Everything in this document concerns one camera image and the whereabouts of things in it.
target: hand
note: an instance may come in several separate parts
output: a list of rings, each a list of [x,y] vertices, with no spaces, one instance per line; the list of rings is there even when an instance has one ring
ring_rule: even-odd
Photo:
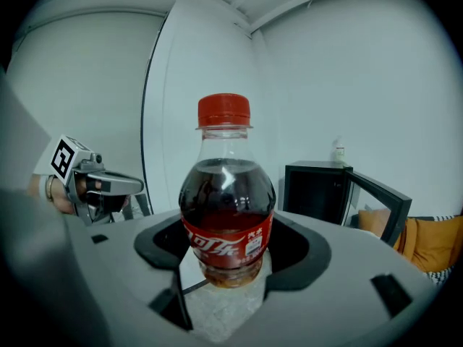
[[[101,189],[101,181],[95,183],[96,189]],[[76,190],[79,196],[87,192],[87,185],[85,179],[78,179],[76,181]],[[75,214],[74,205],[67,199],[64,185],[57,178],[53,179],[51,183],[51,197],[55,207],[63,213]]]

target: plastic bottle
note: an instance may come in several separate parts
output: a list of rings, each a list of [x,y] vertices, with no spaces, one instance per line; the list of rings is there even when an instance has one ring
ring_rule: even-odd
[[[336,141],[336,147],[334,150],[334,160],[336,162],[345,162],[345,148],[341,143],[341,137],[338,136],[338,139]]]
[[[198,121],[203,143],[180,192],[182,221],[204,276],[216,286],[235,288],[259,273],[275,191],[248,147],[245,97],[201,99]]]

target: finger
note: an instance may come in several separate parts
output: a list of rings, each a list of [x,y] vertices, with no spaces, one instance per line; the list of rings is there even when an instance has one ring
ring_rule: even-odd
[[[66,197],[66,192],[64,191],[64,185],[58,179],[53,179],[51,182],[51,197],[54,200],[58,200],[58,199]]]
[[[95,190],[96,191],[101,190],[100,180],[90,179],[88,182],[88,186],[87,186],[87,179],[82,178],[77,182],[77,193],[79,195],[82,195],[86,193],[87,191],[95,191]]]
[[[68,200],[59,200],[54,202],[55,207],[58,208],[60,212],[69,213],[74,215],[74,205]]]
[[[77,180],[77,195],[82,195],[87,191],[87,182],[85,179],[79,179]]]
[[[129,204],[129,196],[127,195],[124,200],[124,204],[122,205],[122,209],[124,209]]]

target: small bottle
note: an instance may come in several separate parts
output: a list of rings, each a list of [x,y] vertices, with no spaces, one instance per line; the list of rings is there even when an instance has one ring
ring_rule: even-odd
[[[275,191],[248,147],[244,96],[209,95],[198,103],[198,118],[203,143],[180,192],[182,222],[204,276],[236,288],[259,273]]]
[[[336,162],[345,162],[345,148],[344,146],[342,145],[341,143],[341,137],[338,136],[338,139],[336,141],[336,147],[335,147],[335,150],[334,150],[334,160]]]

